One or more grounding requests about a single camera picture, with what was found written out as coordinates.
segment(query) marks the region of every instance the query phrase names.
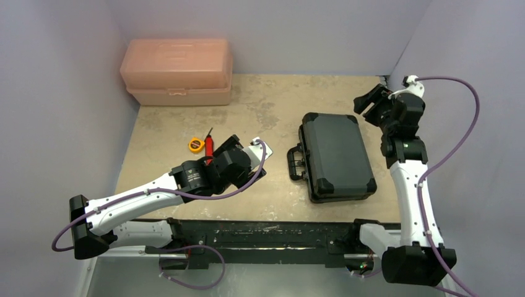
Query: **black toolbox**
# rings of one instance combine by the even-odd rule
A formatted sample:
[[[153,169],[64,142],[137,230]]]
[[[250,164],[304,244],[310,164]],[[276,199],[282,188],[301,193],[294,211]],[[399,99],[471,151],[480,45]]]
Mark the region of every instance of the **black toolbox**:
[[[299,127],[300,142],[288,151],[294,181],[308,183],[314,203],[363,200],[377,190],[355,116],[307,113]],[[301,160],[294,153],[302,154]],[[304,171],[297,174],[297,167]]]

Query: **red tool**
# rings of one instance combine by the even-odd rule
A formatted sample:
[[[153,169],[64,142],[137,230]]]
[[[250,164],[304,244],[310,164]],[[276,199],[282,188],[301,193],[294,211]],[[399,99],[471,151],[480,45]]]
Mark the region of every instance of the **red tool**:
[[[213,156],[213,138],[211,136],[211,132],[213,130],[213,127],[212,129],[210,129],[210,132],[208,132],[208,135],[206,135],[206,138],[204,139],[204,145],[205,145],[205,148],[206,148],[206,156],[207,157],[211,157]],[[207,160],[206,161],[206,164],[209,164],[212,160]]]

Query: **yellow tape measure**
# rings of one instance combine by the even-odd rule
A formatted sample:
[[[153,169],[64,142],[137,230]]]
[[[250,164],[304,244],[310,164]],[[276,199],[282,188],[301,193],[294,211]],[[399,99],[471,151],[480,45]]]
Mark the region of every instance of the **yellow tape measure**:
[[[200,153],[204,149],[204,144],[204,140],[199,139],[197,137],[193,137],[188,143],[188,148],[192,153]]]

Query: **white wall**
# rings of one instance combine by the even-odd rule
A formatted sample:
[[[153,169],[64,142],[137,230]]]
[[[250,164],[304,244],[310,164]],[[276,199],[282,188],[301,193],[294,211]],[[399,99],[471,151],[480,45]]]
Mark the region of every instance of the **white wall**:
[[[125,49],[102,0],[1,2],[0,295],[73,295],[80,262],[51,240],[70,197],[115,189],[137,113]]]
[[[243,73],[387,75],[430,0],[107,0],[125,37],[222,37]]]
[[[479,123],[430,192],[454,271],[481,296],[522,296],[525,256],[525,2],[432,1],[390,83],[406,74],[453,75],[481,97]],[[474,114],[469,91],[425,82],[419,135],[431,164],[461,138]]]

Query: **black handle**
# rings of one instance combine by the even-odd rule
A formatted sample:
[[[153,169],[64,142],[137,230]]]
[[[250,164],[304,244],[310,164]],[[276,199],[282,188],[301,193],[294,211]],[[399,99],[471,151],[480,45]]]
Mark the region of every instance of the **black handle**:
[[[297,146],[292,147],[288,150],[288,154],[286,154],[286,158],[288,159],[288,171],[290,173],[290,178],[292,181],[300,181],[301,179],[304,179],[304,171],[301,175],[297,174],[297,167],[304,167],[305,160],[302,159],[300,161],[295,161],[295,158],[293,157],[293,153],[301,152],[302,147],[301,143],[297,144]]]

